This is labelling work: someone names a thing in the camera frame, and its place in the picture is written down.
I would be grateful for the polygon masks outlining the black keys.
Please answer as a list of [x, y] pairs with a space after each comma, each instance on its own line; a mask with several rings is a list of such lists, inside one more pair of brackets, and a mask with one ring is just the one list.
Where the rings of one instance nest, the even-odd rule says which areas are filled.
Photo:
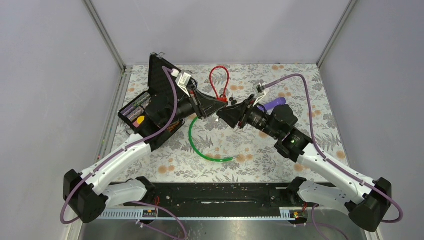
[[234, 106], [234, 105], [237, 104], [237, 100], [235, 100], [233, 97], [230, 97], [228, 100], [229, 100], [231, 106]]

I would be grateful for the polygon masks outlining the orange black padlock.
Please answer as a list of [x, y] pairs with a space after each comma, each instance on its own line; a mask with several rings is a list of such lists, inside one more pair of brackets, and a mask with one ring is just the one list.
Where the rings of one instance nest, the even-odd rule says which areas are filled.
[[218, 100], [220, 100], [222, 102], [226, 102], [226, 103], [228, 102], [228, 99], [225, 96], [219, 97]]

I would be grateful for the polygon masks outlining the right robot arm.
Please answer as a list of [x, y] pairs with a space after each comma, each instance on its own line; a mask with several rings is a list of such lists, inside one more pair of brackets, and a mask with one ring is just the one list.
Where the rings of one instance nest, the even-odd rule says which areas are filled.
[[219, 110], [217, 116], [231, 128], [250, 125], [274, 138], [274, 147], [282, 157], [309, 168], [334, 185], [320, 186], [296, 177], [289, 185], [287, 201], [293, 206], [308, 202], [332, 208], [347, 215], [361, 229], [375, 232], [392, 205], [392, 184], [383, 177], [368, 177], [324, 153], [295, 127], [298, 118], [288, 105], [277, 105], [266, 113], [262, 106], [253, 103], [250, 97]]

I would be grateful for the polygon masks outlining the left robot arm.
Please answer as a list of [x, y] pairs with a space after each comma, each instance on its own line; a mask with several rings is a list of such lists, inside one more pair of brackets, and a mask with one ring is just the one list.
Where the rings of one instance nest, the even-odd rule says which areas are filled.
[[129, 202], [152, 204], [155, 187], [145, 177], [123, 183], [114, 183], [114, 179], [135, 161], [160, 148], [190, 115], [206, 119], [227, 104], [220, 96], [213, 97], [194, 88], [188, 92], [151, 89], [142, 92], [118, 112], [133, 130], [128, 139], [94, 165], [64, 175], [60, 222], [69, 223], [65, 219], [67, 208], [73, 210], [77, 220], [90, 223], [110, 207]]

